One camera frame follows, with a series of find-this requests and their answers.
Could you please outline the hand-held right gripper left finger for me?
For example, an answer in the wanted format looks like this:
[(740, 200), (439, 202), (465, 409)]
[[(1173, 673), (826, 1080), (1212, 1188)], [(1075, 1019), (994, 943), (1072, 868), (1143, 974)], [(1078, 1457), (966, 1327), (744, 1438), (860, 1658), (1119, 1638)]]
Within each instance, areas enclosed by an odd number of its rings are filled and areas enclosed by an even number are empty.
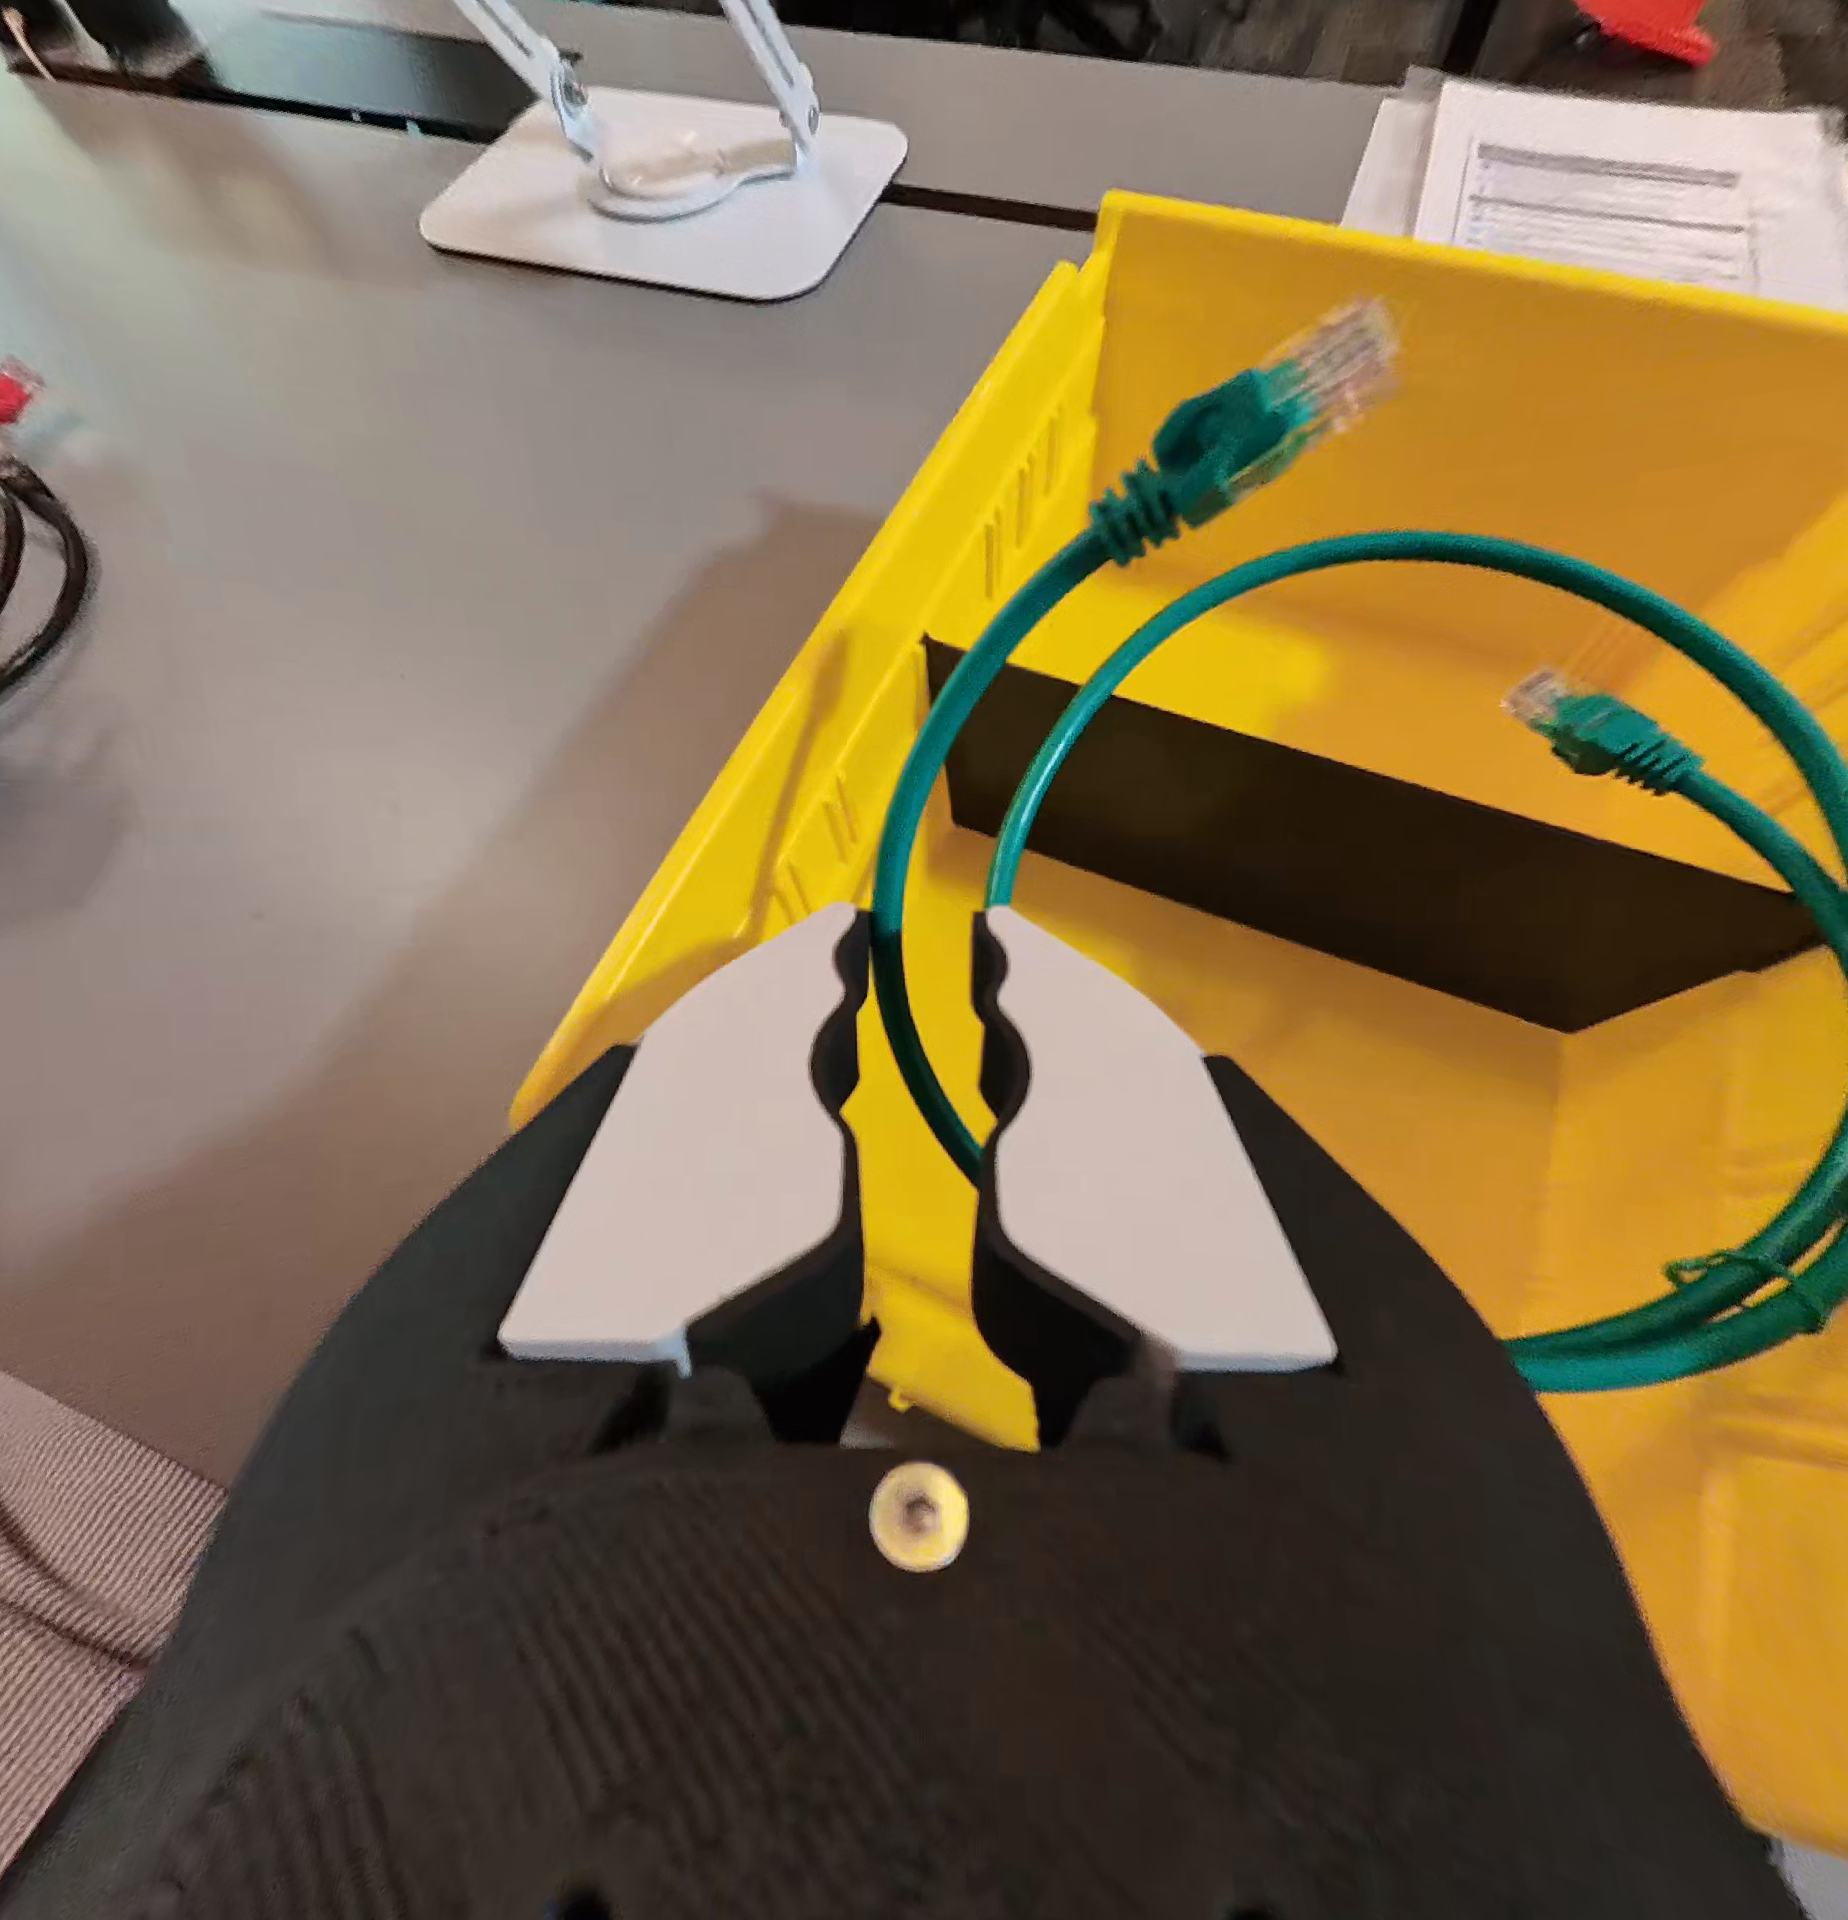
[(500, 1325), (517, 1362), (722, 1371), (781, 1442), (841, 1442), (864, 1305), (868, 918), (831, 904), (731, 959), (624, 1069)]

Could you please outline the yellow plastic bin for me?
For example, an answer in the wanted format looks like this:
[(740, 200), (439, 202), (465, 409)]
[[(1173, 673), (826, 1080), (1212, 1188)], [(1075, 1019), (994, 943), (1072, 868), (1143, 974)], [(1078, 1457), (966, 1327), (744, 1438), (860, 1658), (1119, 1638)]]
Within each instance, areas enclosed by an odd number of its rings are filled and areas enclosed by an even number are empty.
[[(912, 870), (917, 1026), (973, 1126), (969, 922), (1011, 792), (1124, 636), (1294, 542), (1531, 540), (1702, 616), (1848, 762), (1848, 317), (1310, 223), (1108, 196), (1056, 269), (528, 1072), (540, 1112), (703, 974), (867, 901), (897, 773), (954, 659), (1183, 400), (1384, 300), (1400, 377), (1215, 525), (1080, 590), (966, 734)], [(1476, 708), (1539, 670), (1608, 688), (1826, 866), (1806, 785), (1670, 647), (1558, 595), (1360, 566), (1203, 618), (1125, 696), (1477, 798)], [(1060, 868), (1026, 913), (1154, 998), (1322, 1144), (1500, 1335), (1665, 1293), (1802, 1188), (1848, 1092), (1833, 959), (1554, 1035)], [(1734, 1370), (1550, 1398), (1704, 1752), (1765, 1834), (1848, 1858), (1848, 1305)]]

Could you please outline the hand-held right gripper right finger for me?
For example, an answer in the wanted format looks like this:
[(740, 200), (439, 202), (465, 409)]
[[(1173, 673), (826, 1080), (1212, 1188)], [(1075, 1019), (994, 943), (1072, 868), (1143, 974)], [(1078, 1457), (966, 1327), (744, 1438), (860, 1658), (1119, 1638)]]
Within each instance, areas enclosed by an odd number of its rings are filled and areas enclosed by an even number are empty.
[(1215, 1075), (1151, 998), (1013, 906), (972, 931), (972, 1310), (1058, 1450), (1106, 1380), (1332, 1367), (1322, 1310)]

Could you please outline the orange traffic cone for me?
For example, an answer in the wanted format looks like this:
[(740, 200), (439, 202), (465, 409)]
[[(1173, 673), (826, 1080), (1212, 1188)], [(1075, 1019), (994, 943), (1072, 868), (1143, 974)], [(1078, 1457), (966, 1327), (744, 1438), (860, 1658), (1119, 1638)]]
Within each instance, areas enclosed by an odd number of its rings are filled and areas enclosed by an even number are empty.
[(1704, 3), (1577, 3), (1575, 10), (1602, 38), (1651, 58), (1702, 68), (1718, 56)]

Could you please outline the printed paper sheet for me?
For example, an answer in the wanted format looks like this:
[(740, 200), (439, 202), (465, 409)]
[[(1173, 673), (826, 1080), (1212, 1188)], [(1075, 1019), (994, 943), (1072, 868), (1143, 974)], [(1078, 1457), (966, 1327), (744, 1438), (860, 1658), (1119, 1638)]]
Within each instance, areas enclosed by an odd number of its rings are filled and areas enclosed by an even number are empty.
[(1434, 77), (1374, 115), (1343, 227), (1848, 314), (1837, 111)]

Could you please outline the white monitor stand base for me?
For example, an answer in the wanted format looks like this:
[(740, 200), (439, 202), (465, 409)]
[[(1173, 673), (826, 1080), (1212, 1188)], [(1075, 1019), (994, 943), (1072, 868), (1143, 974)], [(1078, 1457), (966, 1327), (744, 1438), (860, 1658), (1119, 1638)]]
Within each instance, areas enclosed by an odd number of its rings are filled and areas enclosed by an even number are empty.
[(722, 300), (821, 285), (909, 157), (889, 120), (829, 116), (767, 3), (722, 3), (767, 105), (595, 86), (509, 3), (458, 13), (531, 108), (419, 222), (438, 253)]

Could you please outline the grey desk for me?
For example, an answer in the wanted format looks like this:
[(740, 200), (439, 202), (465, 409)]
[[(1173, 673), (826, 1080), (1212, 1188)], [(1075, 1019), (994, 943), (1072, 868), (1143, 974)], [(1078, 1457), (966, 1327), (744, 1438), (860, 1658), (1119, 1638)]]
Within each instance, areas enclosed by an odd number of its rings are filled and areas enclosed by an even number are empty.
[(746, 304), (434, 253), (470, 165), (0, 74), (0, 363), (102, 556), (0, 732), (0, 1366), (214, 1478), (1130, 196), (905, 181)]

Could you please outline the black bin divider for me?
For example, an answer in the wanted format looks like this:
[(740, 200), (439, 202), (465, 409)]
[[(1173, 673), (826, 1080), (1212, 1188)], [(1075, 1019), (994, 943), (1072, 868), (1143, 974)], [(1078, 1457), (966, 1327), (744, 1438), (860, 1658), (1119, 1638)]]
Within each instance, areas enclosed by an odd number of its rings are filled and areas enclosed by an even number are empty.
[(1050, 787), (1013, 903), (1060, 868), (1575, 1038), (1826, 951), (1680, 800), (1571, 773), (1489, 703), (1477, 798), (1118, 695)]

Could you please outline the black desk mat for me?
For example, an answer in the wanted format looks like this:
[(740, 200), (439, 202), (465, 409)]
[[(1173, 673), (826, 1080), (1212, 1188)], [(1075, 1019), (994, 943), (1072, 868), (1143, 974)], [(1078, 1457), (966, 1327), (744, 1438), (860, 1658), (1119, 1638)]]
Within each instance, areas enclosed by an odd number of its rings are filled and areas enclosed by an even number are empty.
[(123, 68), (88, 42), (0, 29), (16, 75), (130, 95), (489, 145), (537, 101), (488, 45), (425, 30), (254, 13), (196, 30), (170, 72)]

